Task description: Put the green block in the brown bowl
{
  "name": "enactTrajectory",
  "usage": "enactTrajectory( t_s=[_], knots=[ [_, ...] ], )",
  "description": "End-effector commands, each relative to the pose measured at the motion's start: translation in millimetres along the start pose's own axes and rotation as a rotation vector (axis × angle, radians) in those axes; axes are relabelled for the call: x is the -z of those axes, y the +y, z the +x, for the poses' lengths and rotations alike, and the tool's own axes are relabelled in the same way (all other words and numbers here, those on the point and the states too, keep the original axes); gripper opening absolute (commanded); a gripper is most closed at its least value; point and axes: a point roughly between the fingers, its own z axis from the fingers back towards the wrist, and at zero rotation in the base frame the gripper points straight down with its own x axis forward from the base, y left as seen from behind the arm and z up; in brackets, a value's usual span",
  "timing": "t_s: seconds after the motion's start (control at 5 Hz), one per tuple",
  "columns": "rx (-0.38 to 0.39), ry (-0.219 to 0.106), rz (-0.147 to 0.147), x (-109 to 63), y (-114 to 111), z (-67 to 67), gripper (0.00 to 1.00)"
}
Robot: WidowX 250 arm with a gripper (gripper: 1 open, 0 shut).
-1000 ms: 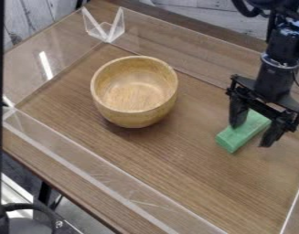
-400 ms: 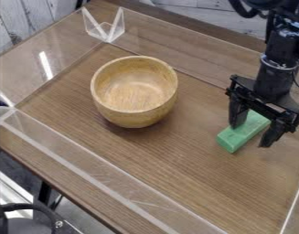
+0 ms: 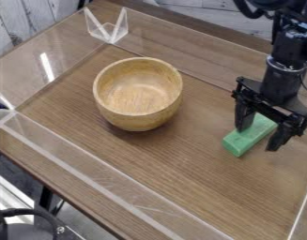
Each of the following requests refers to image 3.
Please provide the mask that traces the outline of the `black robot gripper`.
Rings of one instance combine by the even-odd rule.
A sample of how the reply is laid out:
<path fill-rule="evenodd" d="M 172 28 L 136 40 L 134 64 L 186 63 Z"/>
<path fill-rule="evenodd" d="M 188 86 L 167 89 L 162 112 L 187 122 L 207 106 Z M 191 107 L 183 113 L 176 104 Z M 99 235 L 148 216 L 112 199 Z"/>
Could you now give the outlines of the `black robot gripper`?
<path fill-rule="evenodd" d="M 235 80 L 232 97 L 236 130 L 242 132 L 251 126 L 258 113 L 278 124 L 267 142 L 267 151 L 275 152 L 307 128 L 307 107 L 297 97 L 306 70 L 305 64 L 287 66 L 270 55 L 260 82 L 246 77 Z"/>

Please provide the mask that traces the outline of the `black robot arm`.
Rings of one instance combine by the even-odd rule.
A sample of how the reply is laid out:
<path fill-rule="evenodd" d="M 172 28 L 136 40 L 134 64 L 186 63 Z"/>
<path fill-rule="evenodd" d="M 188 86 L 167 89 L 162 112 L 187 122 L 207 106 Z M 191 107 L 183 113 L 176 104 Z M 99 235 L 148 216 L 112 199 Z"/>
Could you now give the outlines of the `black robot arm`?
<path fill-rule="evenodd" d="M 263 79 L 236 79 L 235 129 L 242 132 L 262 114 L 277 123 L 266 149 L 275 152 L 307 128 L 307 106 L 298 98 L 307 73 L 307 0 L 234 0 L 250 19 L 267 17 L 273 25 L 273 51 Z"/>

